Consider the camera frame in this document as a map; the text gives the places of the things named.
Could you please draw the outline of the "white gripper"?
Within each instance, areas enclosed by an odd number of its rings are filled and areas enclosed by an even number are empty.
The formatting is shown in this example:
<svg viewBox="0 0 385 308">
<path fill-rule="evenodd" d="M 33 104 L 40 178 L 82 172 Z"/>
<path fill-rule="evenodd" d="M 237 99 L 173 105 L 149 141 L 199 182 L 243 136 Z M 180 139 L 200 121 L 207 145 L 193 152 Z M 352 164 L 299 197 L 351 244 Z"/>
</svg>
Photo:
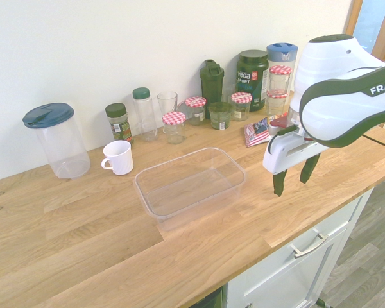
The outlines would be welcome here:
<svg viewBox="0 0 385 308">
<path fill-rule="evenodd" d="M 274 194 L 282 196 L 287 169 L 303 161 L 300 181 L 304 184 L 310 179 L 324 145 L 305 139 L 304 131 L 299 134 L 298 126 L 289 126 L 277 132 L 270 140 L 264 154 L 263 166 L 273 174 Z"/>
</svg>

